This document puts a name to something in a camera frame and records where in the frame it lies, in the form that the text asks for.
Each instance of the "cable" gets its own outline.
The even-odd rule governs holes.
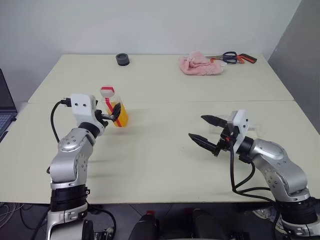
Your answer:
[[[59,143],[60,140],[59,140],[59,137],[58,137],[58,134],[56,132],[56,128],[55,128],[55,123],[54,123],[54,115],[55,115],[55,111],[57,109],[57,107],[61,104],[61,101],[58,101],[54,107],[52,108],[51,110],[51,115],[50,115],[50,123],[51,123],[51,128],[52,128],[52,131],[53,131],[53,134],[54,134],[54,137],[56,139],[56,141]]]
[[[8,216],[9,214],[9,207],[7,204],[2,205],[1,207],[6,207],[7,208],[7,212],[4,214],[5,216],[3,218],[0,219],[0,223]]]
[[[35,230],[34,230],[32,236],[31,236],[31,240],[35,240],[35,239],[36,239],[36,236],[37,236],[37,234],[38,234],[38,231],[39,231],[39,229],[41,228],[41,225],[42,225],[43,221],[46,219],[46,216],[47,216],[49,210],[50,210],[50,207],[48,207],[48,209],[45,211],[45,213],[44,213],[43,216],[41,217],[39,223],[38,223],[37,226],[35,227]]]
[[[6,213],[3,213],[3,214],[0,214],[0,216],[6,215],[6,214],[8,214],[8,213],[13,213],[13,212],[15,212],[15,211],[17,211],[17,210],[19,210],[19,209],[21,208],[21,206],[20,206],[19,208],[16,209],[16,206],[17,206],[17,205],[15,205],[15,207],[13,208],[13,210],[11,210],[11,211],[9,211],[9,212],[6,212]]]
[[[30,210],[33,206],[34,206],[34,205],[31,204],[30,207],[28,207],[28,208],[22,207],[22,210],[28,211],[28,210]]]
[[[2,223],[2,224],[0,225],[0,229],[1,229],[4,225],[6,225],[6,223],[7,223],[7,222],[12,218],[12,216],[14,215],[15,211],[19,209],[19,208],[16,209],[16,207],[17,207],[17,204],[14,203],[14,204],[13,204],[13,210],[5,213],[5,216],[7,216],[8,213],[10,213],[10,215],[9,215],[9,217],[4,221],[4,223]]]
[[[138,212],[138,210],[135,209],[134,206],[132,206],[131,204],[129,204],[129,206],[130,206],[140,217],[142,217],[142,215],[140,214],[140,212]]]
[[[235,163],[234,143],[232,141],[229,141],[229,145],[230,145],[230,181],[231,181],[232,191],[234,193],[241,195],[241,196],[244,196],[244,197],[262,199],[262,200],[266,200],[266,201],[274,204],[275,202],[268,197],[245,193],[245,192],[249,192],[249,191],[253,191],[253,190],[266,190],[266,188],[253,187],[252,188],[253,190],[249,190],[249,189],[240,190],[240,191],[237,190],[236,185],[235,185],[235,173],[234,173],[234,165],[235,165],[234,164]]]
[[[239,194],[241,196],[245,196],[245,197],[250,197],[250,198],[256,198],[256,199],[262,199],[262,200],[266,200],[270,203],[272,203],[275,207],[276,210],[276,216],[275,219],[272,223],[272,239],[273,240],[277,240],[276,239],[276,225],[277,225],[277,221],[279,219],[280,216],[280,212],[277,210],[276,208],[276,204],[273,200],[271,200],[268,197],[264,197],[264,196],[259,196],[259,195],[253,195],[253,194],[247,194],[246,192],[250,192],[250,191],[254,191],[254,190],[270,190],[267,187],[251,187],[248,189],[244,189],[244,190],[237,190],[237,186],[240,187],[241,185],[243,185],[244,183],[246,183],[248,180],[250,180],[253,177],[253,174],[255,173],[255,166],[251,163],[252,166],[252,171],[250,173],[250,175],[243,181],[241,181],[240,183],[238,183],[237,185],[235,185],[235,172],[234,172],[234,165],[235,165],[235,153],[234,153],[234,143],[232,141],[229,141],[229,145],[230,145],[230,180],[231,180],[231,186],[232,186],[232,191],[236,194]]]
[[[244,180],[242,180],[241,182],[239,182],[237,185],[235,185],[235,188],[237,189],[238,187],[242,186],[243,184],[245,184],[246,182],[248,182],[255,174],[256,172],[256,166],[254,165],[253,162],[251,162],[251,173],[249,174],[249,176],[247,176]]]
[[[104,209],[102,209],[102,208],[98,208],[98,207],[95,207],[95,206],[90,205],[90,204],[88,203],[88,201],[86,201],[86,203],[88,204],[88,209],[91,208],[91,209],[94,209],[94,210],[96,210],[96,211],[100,211],[100,212],[103,212],[103,213],[105,213],[105,214],[108,214],[108,215],[110,216],[110,218],[112,219],[112,222],[113,222],[113,232],[112,232],[112,235],[111,235],[111,237],[110,237],[110,240],[113,240],[114,237],[115,237],[115,235],[116,235],[116,230],[117,230],[117,222],[116,222],[115,216],[114,216],[111,212],[109,212],[109,211],[107,211],[107,210],[104,210]]]
[[[23,223],[23,225],[24,225],[27,229],[29,229],[29,230],[35,230],[35,229],[36,229],[35,227],[31,227],[31,226],[29,226],[29,225],[25,222],[24,217],[23,217],[23,214],[22,214],[22,210],[25,210],[25,209],[22,207],[22,208],[20,208],[20,210],[19,210],[19,211],[20,211],[21,222]],[[42,223],[41,227],[43,227],[45,224],[46,224],[46,221],[44,221],[44,222]]]

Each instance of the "laptop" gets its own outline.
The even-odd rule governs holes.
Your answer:
[[[4,74],[0,69],[0,137],[9,127],[11,122],[16,120],[18,111],[10,94]]]

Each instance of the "black cable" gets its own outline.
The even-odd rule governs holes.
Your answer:
[[[30,210],[32,207],[33,207],[33,205],[31,204],[30,207],[28,207],[28,208],[22,207],[22,210],[28,211],[28,210]]]
[[[255,173],[255,171],[254,171],[255,167],[252,166],[252,171],[251,171],[250,175],[245,180],[243,180],[240,183],[238,183],[237,185],[235,185],[235,172],[234,172],[235,153],[234,153],[234,143],[232,141],[229,141],[229,147],[230,147],[230,180],[231,180],[232,191],[234,193],[239,194],[244,197],[266,200],[274,205],[274,208],[276,210],[276,216],[275,216],[275,219],[272,223],[272,239],[277,240],[276,239],[276,225],[277,225],[277,221],[280,217],[280,212],[277,210],[275,202],[268,197],[245,193],[245,192],[254,191],[254,190],[270,190],[270,189],[267,187],[251,187],[251,188],[240,190],[240,191],[237,190],[236,186],[240,187],[241,185],[243,185],[249,179],[252,178],[252,176],[253,176],[252,173]]]
[[[48,207],[48,209],[45,211],[45,213],[41,217],[38,225],[35,227],[35,230],[34,230],[32,236],[31,236],[31,240],[35,240],[36,239],[36,236],[37,236],[37,234],[39,232],[39,229],[41,228],[41,225],[42,225],[43,221],[46,219],[46,216],[47,216],[49,210],[50,210],[50,207]]]
[[[29,230],[35,230],[35,229],[36,229],[35,227],[29,226],[29,225],[25,222],[24,217],[23,217],[23,214],[22,214],[22,210],[28,211],[28,210],[30,210],[30,209],[33,207],[33,205],[31,205],[29,208],[23,208],[23,207],[21,206],[21,204],[20,204],[20,207],[21,207],[21,208],[19,209],[19,211],[20,211],[20,219],[21,219],[21,222],[23,223],[23,225],[24,225],[27,229],[29,229]]]
[[[274,204],[275,202],[273,200],[271,200],[270,198],[268,198],[268,197],[245,193],[245,192],[249,192],[248,189],[240,190],[240,191],[237,190],[236,185],[235,185],[235,173],[234,173],[234,165],[235,165],[234,164],[235,163],[234,143],[232,141],[229,141],[229,145],[230,145],[230,180],[231,180],[232,191],[234,193],[236,193],[238,195],[241,195],[241,196],[244,196],[244,197],[262,199],[262,200],[266,200],[266,201]],[[261,187],[252,188],[252,189],[254,189],[254,190],[266,190],[265,188],[262,189]]]
[[[254,165],[253,162],[251,162],[251,173],[249,174],[249,176],[247,176],[244,180],[242,180],[241,182],[239,182],[237,185],[235,185],[235,188],[237,189],[238,187],[242,186],[243,184],[245,184],[246,182],[248,182],[255,174],[256,172],[256,166]]]
[[[115,216],[111,212],[109,212],[108,210],[104,210],[102,208],[98,208],[98,207],[92,206],[88,202],[86,202],[86,203],[88,204],[89,212],[90,212],[90,209],[94,209],[96,211],[103,212],[103,213],[108,214],[110,216],[110,218],[112,219],[112,222],[113,222],[113,232],[112,232],[112,235],[110,237],[110,240],[113,240],[115,235],[116,235],[116,230],[117,230],[117,222],[116,222]]]
[[[52,108],[51,110],[51,115],[50,115],[50,122],[51,122],[51,128],[52,128],[52,131],[53,131],[53,134],[54,134],[54,137],[56,139],[56,141],[59,143],[60,140],[59,140],[59,137],[58,137],[58,134],[56,132],[56,128],[55,128],[55,123],[54,123],[54,115],[55,115],[55,111],[57,109],[57,107],[61,104],[61,101],[58,101],[54,107]]]

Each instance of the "white table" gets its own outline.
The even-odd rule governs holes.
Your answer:
[[[209,127],[200,116],[229,115],[237,109],[247,109],[260,126],[249,136],[282,145],[307,174],[311,194],[320,197],[320,138],[294,101],[128,102],[125,106],[128,127],[109,125],[89,160],[91,203],[256,201],[231,191],[227,152],[216,158],[188,137],[195,133],[216,142],[222,128]],[[50,202],[46,169],[57,152],[49,121],[52,107],[52,103],[28,104],[0,144],[0,202]],[[70,108],[57,109],[55,125],[60,137],[76,126]],[[239,181],[249,174],[250,166],[235,162]],[[256,186],[266,186],[259,171],[246,185]]]
[[[262,54],[255,64],[231,64],[220,75],[188,76],[178,55],[130,55],[119,66],[115,55],[63,55],[29,103],[56,103],[72,93],[95,95],[112,85],[125,103],[292,101],[293,97]]]

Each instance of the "blue scissors handle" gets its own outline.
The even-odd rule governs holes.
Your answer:
[[[227,64],[236,64],[238,61],[237,53],[235,51],[227,51],[222,54],[222,60]]]

